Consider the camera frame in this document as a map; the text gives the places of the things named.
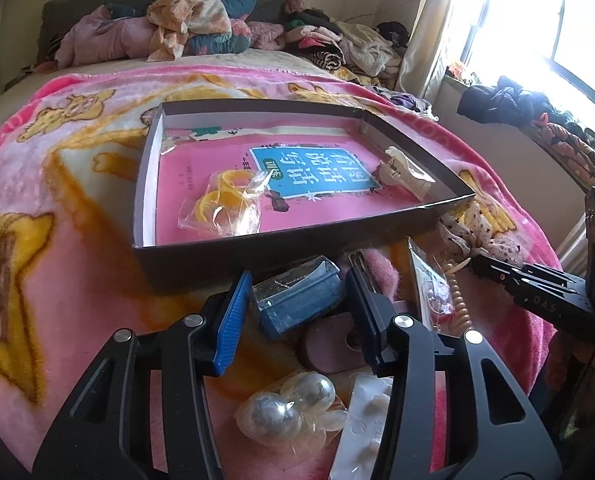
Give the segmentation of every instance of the bed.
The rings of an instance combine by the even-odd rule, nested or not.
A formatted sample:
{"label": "bed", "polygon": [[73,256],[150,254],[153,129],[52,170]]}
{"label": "bed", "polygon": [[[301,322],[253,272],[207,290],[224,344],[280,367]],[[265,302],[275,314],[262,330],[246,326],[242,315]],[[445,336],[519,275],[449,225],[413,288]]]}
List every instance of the bed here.
{"label": "bed", "polygon": [[[464,142],[290,54],[248,50],[31,75],[0,96],[0,437],[26,468],[67,394],[114,330],[162,330],[223,288],[153,296],[130,245],[148,112],[162,100],[203,98],[295,99],[371,110],[467,181],[496,234],[515,240],[524,261],[558,267],[538,225]],[[431,233],[420,243],[437,240]],[[382,249],[404,273],[404,242]],[[529,391],[552,327],[468,270],[458,279],[473,324]],[[238,432],[232,418],[239,402],[298,367],[290,346],[268,343],[252,323],[245,325],[234,364],[207,384],[226,478],[327,478],[335,446],[282,471]],[[157,436],[157,414],[152,423]],[[164,468],[155,441],[156,466]]]}

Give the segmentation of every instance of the orange patterned fabric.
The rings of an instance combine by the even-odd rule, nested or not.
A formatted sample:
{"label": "orange patterned fabric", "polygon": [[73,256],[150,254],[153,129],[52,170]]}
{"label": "orange patterned fabric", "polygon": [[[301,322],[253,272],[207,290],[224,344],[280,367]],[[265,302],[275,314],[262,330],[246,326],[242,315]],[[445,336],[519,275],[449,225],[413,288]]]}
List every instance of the orange patterned fabric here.
{"label": "orange patterned fabric", "polygon": [[565,163],[585,184],[595,186],[595,150],[559,124],[548,123],[539,130],[542,138],[565,158]]}
{"label": "orange patterned fabric", "polygon": [[196,34],[231,35],[231,21],[220,0],[158,0],[146,9],[146,18],[158,26],[148,61],[178,59]]}

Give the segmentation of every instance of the plastic bag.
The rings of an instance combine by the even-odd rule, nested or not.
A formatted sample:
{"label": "plastic bag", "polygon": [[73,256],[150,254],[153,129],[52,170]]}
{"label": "plastic bag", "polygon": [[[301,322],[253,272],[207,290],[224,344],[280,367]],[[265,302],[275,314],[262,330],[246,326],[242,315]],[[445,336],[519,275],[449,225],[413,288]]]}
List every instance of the plastic bag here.
{"label": "plastic bag", "polygon": [[235,417],[245,436],[273,448],[274,461],[289,469],[321,452],[344,427],[348,412],[331,380],[295,372],[252,395]]}
{"label": "plastic bag", "polygon": [[446,276],[435,258],[428,258],[411,239],[409,254],[415,275],[421,320],[429,330],[445,332],[443,325],[449,322],[455,312]]}
{"label": "plastic bag", "polygon": [[184,200],[178,227],[201,229],[220,237],[260,232],[260,200],[270,178],[270,171],[212,173],[204,195]]}

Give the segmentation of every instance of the blue gripper pad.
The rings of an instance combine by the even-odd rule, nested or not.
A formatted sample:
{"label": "blue gripper pad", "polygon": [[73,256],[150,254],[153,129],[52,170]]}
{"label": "blue gripper pad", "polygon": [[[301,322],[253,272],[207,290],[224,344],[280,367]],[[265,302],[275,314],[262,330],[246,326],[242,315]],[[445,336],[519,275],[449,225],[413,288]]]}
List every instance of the blue gripper pad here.
{"label": "blue gripper pad", "polygon": [[251,298],[252,285],[253,277],[248,270],[245,270],[240,275],[239,281],[231,287],[226,297],[226,301],[229,301],[229,303],[222,323],[218,328],[216,353],[215,357],[213,357],[215,377],[224,374],[226,367],[233,362],[240,334],[242,333],[244,318],[246,317],[246,309]]}

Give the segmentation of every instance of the curtain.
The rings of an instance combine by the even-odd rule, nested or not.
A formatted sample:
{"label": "curtain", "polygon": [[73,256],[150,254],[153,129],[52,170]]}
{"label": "curtain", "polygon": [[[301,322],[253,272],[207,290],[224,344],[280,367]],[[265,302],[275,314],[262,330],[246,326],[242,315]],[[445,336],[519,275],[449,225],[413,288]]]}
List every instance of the curtain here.
{"label": "curtain", "polygon": [[409,47],[402,60],[397,86],[433,102],[447,65],[447,34],[453,0],[421,0]]}
{"label": "curtain", "polygon": [[585,217],[582,216],[555,251],[562,270],[576,276],[584,276],[587,248]]}

